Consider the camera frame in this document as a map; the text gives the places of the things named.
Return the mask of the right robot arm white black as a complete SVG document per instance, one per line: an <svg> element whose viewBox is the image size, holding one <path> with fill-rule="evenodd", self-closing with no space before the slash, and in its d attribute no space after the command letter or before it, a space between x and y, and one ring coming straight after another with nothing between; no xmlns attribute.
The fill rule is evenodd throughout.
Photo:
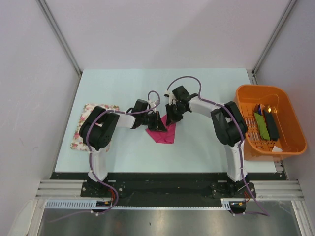
<svg viewBox="0 0 315 236"><path fill-rule="evenodd" d="M227 158L227 175L232 181L227 185L227 192L232 197L239 197L245 191L243 184L247 176L244 167L244 144L248 127L235 102L218 104L189 94L184 86L167 91L166 124L181 121L186 112L198 113L210 118L213 122L217 139L224 145Z"/></svg>

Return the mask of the pink paper napkin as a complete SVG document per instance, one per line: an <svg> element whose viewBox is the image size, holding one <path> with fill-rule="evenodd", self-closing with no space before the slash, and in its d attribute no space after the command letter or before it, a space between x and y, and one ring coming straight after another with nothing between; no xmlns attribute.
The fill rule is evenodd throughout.
<svg viewBox="0 0 315 236"><path fill-rule="evenodd" d="M167 128L167 132L162 131L150 131L148 128L146 132L149 136L156 142L160 144L173 144L175 141L175 134L176 134L176 123L172 123L170 125L166 125L167 115L164 115L161 118L163 124Z"/></svg>

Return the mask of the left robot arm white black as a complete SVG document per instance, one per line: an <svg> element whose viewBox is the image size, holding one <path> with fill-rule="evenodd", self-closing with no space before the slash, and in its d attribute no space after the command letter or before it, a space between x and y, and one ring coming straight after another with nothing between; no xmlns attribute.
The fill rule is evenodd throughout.
<svg viewBox="0 0 315 236"><path fill-rule="evenodd" d="M106 161L100 153L109 147L117 127L136 129L142 125L150 131L167 132L156 107L159 101L138 99L126 112L96 106L79 130L83 143L88 146L90 170L88 176L93 180L91 190L97 196L108 193L109 185L103 181L108 175Z"/></svg>

